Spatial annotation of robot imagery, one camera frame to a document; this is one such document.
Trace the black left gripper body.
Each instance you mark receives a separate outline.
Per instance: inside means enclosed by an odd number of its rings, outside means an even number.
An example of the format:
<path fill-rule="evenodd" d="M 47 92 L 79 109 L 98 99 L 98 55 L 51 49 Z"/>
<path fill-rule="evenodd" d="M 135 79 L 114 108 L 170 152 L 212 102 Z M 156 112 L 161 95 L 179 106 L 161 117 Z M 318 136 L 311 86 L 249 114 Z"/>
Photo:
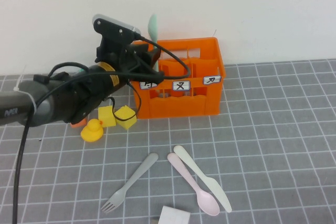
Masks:
<path fill-rule="evenodd" d="M 159 84 L 163 72 L 145 62 L 147 44 L 117 45 L 103 39 L 97 48 L 95 65 L 90 67 L 90 92 L 94 95 L 111 95 L 131 81 Z"/>

